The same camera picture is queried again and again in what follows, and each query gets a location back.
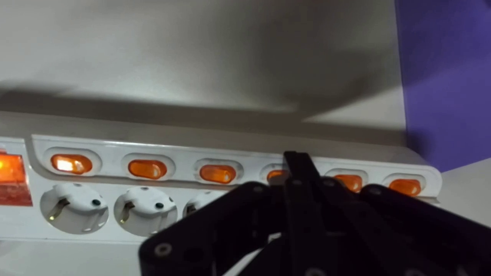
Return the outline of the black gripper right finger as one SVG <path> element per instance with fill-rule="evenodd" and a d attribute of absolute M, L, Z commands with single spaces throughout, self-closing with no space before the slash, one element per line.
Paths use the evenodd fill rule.
<path fill-rule="evenodd" d="M 489 227 L 380 184 L 353 193 L 308 153 L 302 173 L 327 225 L 368 253 L 367 276 L 491 276 Z"/>

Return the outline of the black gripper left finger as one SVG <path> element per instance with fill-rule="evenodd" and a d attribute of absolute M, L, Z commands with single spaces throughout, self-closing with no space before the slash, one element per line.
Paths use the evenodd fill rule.
<path fill-rule="evenodd" d="M 138 250 L 141 276 L 224 276 L 253 251 L 242 276 L 305 276 L 290 190 L 307 161 L 301 152 L 285 152 L 284 161 L 284 184 L 245 182 L 147 237 Z"/>

